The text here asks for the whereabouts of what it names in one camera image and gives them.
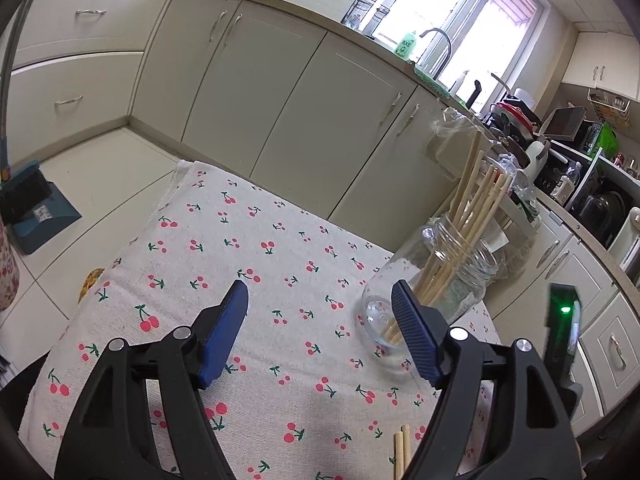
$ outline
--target plastic bottle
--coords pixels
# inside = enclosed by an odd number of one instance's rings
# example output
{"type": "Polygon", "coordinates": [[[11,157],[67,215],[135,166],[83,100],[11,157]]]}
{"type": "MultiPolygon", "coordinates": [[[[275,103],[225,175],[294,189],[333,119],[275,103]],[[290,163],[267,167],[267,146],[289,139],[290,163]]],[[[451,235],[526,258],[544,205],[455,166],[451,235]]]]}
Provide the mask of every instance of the plastic bottle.
{"type": "Polygon", "coordinates": [[[415,30],[406,33],[404,38],[402,38],[402,41],[398,43],[398,46],[394,50],[394,54],[396,54],[400,59],[407,61],[409,56],[411,56],[411,53],[414,51],[416,41],[415,30]]]}

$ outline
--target countertop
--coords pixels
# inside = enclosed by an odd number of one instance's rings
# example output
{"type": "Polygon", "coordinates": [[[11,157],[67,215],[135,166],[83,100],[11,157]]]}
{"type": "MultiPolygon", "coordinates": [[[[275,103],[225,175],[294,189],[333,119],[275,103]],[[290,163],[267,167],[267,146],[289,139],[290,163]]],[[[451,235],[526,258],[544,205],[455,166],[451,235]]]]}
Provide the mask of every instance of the countertop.
{"type": "Polygon", "coordinates": [[[340,36],[347,41],[351,41],[351,43],[356,44],[362,49],[368,51],[370,54],[380,58],[382,61],[394,67],[396,70],[402,72],[409,79],[414,81],[417,85],[422,86],[427,92],[431,93],[436,99],[441,101],[447,107],[453,107],[461,114],[470,118],[476,126],[478,126],[485,136],[492,138],[489,132],[476,120],[475,116],[463,108],[459,102],[457,102],[453,98],[442,98],[439,95],[435,94],[428,86],[415,75],[413,64],[409,64],[398,56],[396,56],[393,52],[387,50],[383,46],[375,43],[367,39],[365,36],[351,30],[348,27],[345,27],[341,23],[338,23],[322,14],[318,14],[317,12],[313,12],[312,10],[305,9],[305,7],[300,7],[290,2],[286,2],[285,0],[247,0],[249,2],[254,2],[256,4],[264,5],[267,7],[272,7],[273,9],[280,10],[281,12],[286,12],[291,16],[295,16],[296,18],[300,18],[301,20],[305,20],[306,22],[313,23],[318,27],[322,27],[325,30],[328,30],[332,34],[336,36],[340,36]]]}

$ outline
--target glass jar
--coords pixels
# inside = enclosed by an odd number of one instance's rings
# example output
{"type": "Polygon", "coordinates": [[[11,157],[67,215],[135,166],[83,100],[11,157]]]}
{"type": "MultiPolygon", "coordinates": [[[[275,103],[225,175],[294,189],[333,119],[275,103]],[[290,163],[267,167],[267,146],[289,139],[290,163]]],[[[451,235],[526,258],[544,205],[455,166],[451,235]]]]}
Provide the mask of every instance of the glass jar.
{"type": "Polygon", "coordinates": [[[447,266],[450,269],[449,264],[456,261],[461,263],[454,264],[452,280],[442,283],[444,290],[428,305],[437,308],[449,324],[482,301],[486,285],[495,276],[498,264],[482,240],[474,248],[470,247],[446,214],[420,227],[369,280],[362,292],[364,326],[369,335],[387,347],[404,347],[391,310],[394,283],[405,280],[420,300],[420,293],[425,290],[420,282],[420,270],[429,263],[433,274],[437,275],[440,269],[446,272],[447,266]]]}

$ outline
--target white floor tile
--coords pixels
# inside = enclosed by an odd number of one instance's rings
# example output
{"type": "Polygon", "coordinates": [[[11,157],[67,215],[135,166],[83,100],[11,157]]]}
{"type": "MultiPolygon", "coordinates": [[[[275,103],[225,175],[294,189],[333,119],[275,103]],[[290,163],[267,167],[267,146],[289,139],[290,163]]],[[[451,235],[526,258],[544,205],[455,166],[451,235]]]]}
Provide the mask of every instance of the white floor tile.
{"type": "Polygon", "coordinates": [[[60,188],[82,218],[33,254],[21,255],[32,275],[39,277],[88,229],[174,168],[174,160],[120,129],[43,162],[44,175],[60,188]]]}
{"type": "Polygon", "coordinates": [[[27,290],[29,290],[29,287],[33,285],[33,282],[35,281],[31,273],[27,269],[27,267],[24,266],[24,263],[20,259],[20,256],[18,256],[18,253],[15,252],[15,249],[14,249],[14,257],[15,257],[15,262],[18,265],[18,272],[20,272],[20,285],[18,285],[18,293],[15,295],[15,299],[13,303],[9,305],[7,309],[0,312],[0,326],[2,325],[2,323],[4,323],[4,320],[9,316],[14,306],[18,303],[18,301],[20,301],[20,298],[24,296],[24,293],[27,292],[27,290]]]}
{"type": "Polygon", "coordinates": [[[68,320],[34,283],[0,327],[0,345],[23,370],[58,341],[68,320]]]}
{"type": "Polygon", "coordinates": [[[67,317],[78,307],[78,295],[89,272],[111,266],[120,249],[140,232],[170,181],[170,174],[162,177],[111,212],[38,278],[40,286],[67,317]]]}

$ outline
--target table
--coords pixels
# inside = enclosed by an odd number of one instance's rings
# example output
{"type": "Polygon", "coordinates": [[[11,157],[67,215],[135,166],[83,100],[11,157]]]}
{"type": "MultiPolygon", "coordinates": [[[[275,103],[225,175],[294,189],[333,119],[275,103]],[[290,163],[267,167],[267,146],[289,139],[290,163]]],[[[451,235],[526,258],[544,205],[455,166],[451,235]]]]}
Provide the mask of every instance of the table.
{"type": "MultiPolygon", "coordinates": [[[[182,161],[142,232],[51,350],[20,438],[53,475],[75,400],[108,341],[160,339],[218,304],[240,279],[249,288],[248,315],[225,372],[202,393],[236,477],[387,480],[393,433],[409,424],[415,450],[438,395],[409,355],[377,346],[364,330],[363,286],[389,257],[249,182],[182,161]]],[[[457,324],[498,341],[482,303],[457,324]]],[[[162,467],[178,472],[157,383],[148,389],[162,467]]],[[[460,471],[479,454],[490,401],[482,387],[460,471]]]]}

